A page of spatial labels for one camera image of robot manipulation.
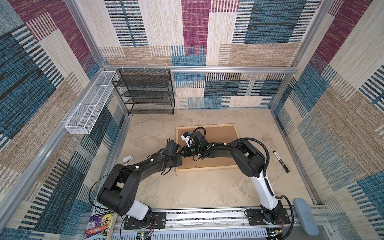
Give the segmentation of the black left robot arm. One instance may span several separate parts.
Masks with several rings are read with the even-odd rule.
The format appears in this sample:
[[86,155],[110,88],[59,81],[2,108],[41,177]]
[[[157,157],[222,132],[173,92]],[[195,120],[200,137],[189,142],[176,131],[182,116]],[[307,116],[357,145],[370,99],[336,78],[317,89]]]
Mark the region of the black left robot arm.
[[164,149],[142,162],[115,165],[100,188],[97,201],[118,215],[135,219],[146,227],[153,222],[152,208],[136,199],[140,182],[156,173],[166,175],[181,164],[181,146],[169,141]]

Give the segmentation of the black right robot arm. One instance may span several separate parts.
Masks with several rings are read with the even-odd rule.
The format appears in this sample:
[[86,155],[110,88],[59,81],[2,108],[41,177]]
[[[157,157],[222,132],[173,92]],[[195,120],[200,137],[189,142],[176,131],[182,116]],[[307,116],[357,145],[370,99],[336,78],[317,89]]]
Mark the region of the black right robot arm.
[[184,157],[232,158],[241,172],[251,178],[261,200],[262,220],[275,224],[283,212],[283,205],[269,183],[267,167],[270,155],[266,146],[253,138],[240,138],[230,143],[209,143],[201,132],[184,133],[181,139],[187,144],[182,148]]

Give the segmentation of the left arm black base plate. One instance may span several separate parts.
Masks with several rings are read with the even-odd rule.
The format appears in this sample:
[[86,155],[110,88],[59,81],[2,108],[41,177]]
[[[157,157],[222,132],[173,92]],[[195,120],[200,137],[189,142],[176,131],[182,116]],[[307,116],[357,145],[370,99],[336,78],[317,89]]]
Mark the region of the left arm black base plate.
[[166,225],[167,213],[166,212],[149,212],[142,220],[130,217],[125,220],[124,230],[138,230],[138,229],[164,229]]

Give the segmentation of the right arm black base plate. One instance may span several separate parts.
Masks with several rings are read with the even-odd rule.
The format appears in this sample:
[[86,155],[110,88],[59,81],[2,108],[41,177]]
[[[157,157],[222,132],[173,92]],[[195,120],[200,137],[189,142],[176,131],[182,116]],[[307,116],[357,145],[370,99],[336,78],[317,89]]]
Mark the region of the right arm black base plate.
[[244,214],[248,218],[250,226],[291,224],[291,217],[286,209],[283,209],[274,220],[265,219],[265,214],[262,209],[246,209]]

